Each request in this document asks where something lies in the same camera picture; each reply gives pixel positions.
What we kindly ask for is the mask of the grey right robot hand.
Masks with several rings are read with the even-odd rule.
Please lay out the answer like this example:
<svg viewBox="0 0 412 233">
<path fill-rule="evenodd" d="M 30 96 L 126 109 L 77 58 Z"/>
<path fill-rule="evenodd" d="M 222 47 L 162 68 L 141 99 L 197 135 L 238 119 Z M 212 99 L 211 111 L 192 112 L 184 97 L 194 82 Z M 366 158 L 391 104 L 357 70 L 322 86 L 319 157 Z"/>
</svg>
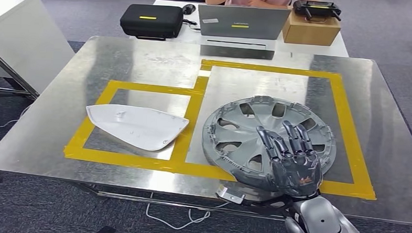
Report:
<svg viewBox="0 0 412 233">
<path fill-rule="evenodd" d="M 257 126 L 256 130 L 268 155 L 271 172 L 264 177 L 233 170 L 237 181 L 269 192 L 280 191 L 296 198 L 315 195 L 323 176 L 320 159 L 302 124 L 283 121 L 288 143 L 278 133 Z"/>
</svg>

